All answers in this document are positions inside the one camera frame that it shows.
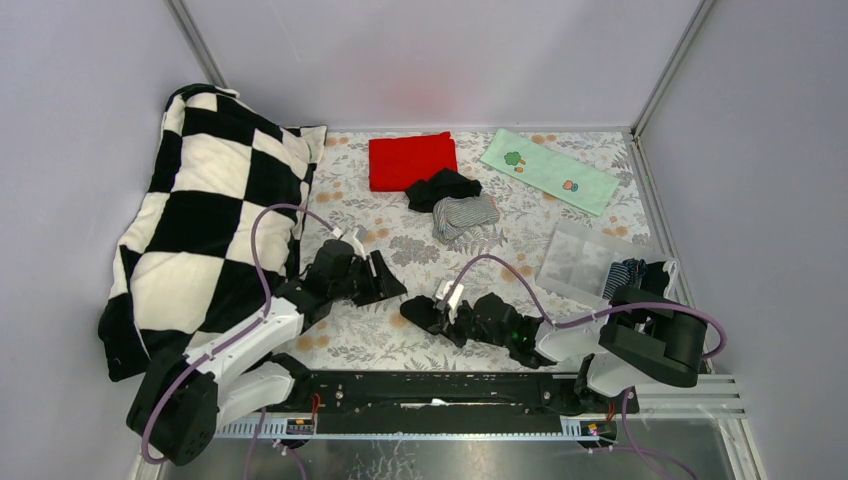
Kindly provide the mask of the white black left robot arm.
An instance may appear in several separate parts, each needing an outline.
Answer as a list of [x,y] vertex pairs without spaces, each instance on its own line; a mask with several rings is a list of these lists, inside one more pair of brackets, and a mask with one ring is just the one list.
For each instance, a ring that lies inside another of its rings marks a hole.
[[338,301],[366,306],[406,292],[380,252],[325,241],[304,274],[278,286],[268,304],[236,326],[186,353],[154,356],[126,419],[141,437],[143,459],[183,466],[219,428],[256,410],[301,409],[311,388],[300,377],[302,366],[272,350],[323,320]]

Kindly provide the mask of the grey striped underwear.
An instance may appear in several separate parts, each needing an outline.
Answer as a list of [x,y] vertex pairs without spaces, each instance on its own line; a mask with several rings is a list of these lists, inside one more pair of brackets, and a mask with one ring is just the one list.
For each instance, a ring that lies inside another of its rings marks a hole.
[[467,198],[444,198],[433,207],[433,237],[450,244],[472,227],[495,224],[500,212],[488,194]]

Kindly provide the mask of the black underwear beige waistband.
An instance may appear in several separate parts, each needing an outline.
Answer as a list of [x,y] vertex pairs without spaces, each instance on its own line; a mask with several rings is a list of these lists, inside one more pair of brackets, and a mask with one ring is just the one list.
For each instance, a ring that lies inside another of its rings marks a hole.
[[437,301],[424,295],[403,302],[400,305],[400,314],[418,328],[433,335],[443,331],[447,318],[446,309],[440,308]]

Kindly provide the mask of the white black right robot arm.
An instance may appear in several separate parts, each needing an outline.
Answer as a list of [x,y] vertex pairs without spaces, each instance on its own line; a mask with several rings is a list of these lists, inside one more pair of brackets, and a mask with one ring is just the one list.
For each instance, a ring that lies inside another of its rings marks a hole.
[[503,348],[527,368],[579,358],[573,396],[589,412],[629,387],[694,387],[710,326],[695,310],[636,287],[619,288],[605,309],[560,323],[523,315],[495,294],[469,303],[446,293],[430,300],[421,324],[459,348],[469,341]]

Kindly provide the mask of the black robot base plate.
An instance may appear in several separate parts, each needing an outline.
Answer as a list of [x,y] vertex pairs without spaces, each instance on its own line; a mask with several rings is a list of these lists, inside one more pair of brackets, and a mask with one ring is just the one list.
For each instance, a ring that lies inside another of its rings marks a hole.
[[306,413],[318,400],[320,413],[363,411],[378,405],[505,405],[563,416],[619,412],[624,399],[638,410],[635,393],[607,397],[575,374],[548,372],[427,372],[315,370],[296,379],[274,413]]

